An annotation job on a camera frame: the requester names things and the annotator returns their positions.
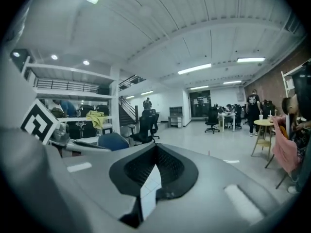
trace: round tabletop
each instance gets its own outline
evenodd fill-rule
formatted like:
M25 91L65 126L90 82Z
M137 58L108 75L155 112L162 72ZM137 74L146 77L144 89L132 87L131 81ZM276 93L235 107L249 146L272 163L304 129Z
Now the round tabletop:
M254 123L261 126L273 126L273 123L268 119L256 120Z

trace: pink cloth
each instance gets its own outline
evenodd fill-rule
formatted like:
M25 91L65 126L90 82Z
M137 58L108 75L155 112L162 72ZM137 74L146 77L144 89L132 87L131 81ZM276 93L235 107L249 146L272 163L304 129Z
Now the pink cloth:
M290 173L301 162L301 159L297 156L297 145L294 141L286 139L282 134L279 123L285 123L286 116L273 117L273 124L276 131L276 144L274 145L272 152L276 157L277 162L281 167Z

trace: brick wall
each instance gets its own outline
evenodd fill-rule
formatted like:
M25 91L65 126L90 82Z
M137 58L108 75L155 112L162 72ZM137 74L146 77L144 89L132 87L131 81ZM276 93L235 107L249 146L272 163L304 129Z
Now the brick wall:
M252 94L252 90L256 89L260 97L260 101L271 100L278 110L278 115L282 112L281 102L285 94L284 82L281 71L286 73L311 58L311 42L303 41L289 56L280 62L275 68L263 75L261 78L252 82L245 87L246 96Z

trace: shoe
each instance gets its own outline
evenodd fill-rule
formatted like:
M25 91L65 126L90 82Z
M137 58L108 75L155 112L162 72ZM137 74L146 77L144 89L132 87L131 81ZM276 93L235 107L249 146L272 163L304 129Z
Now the shoe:
M290 194L297 194L299 193L297 190L296 190L296 187L294 185L290 186L287 188L287 191L290 193Z

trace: black pants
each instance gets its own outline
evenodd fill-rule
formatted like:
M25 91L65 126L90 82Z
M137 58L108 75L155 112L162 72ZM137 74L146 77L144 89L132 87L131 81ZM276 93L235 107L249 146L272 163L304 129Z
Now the black pants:
M248 121L249 121L249 132L253 133L254 128L254 121L259 120L259 114L258 113L249 113L248 114ZM259 130L259 125L256 125L256 132Z

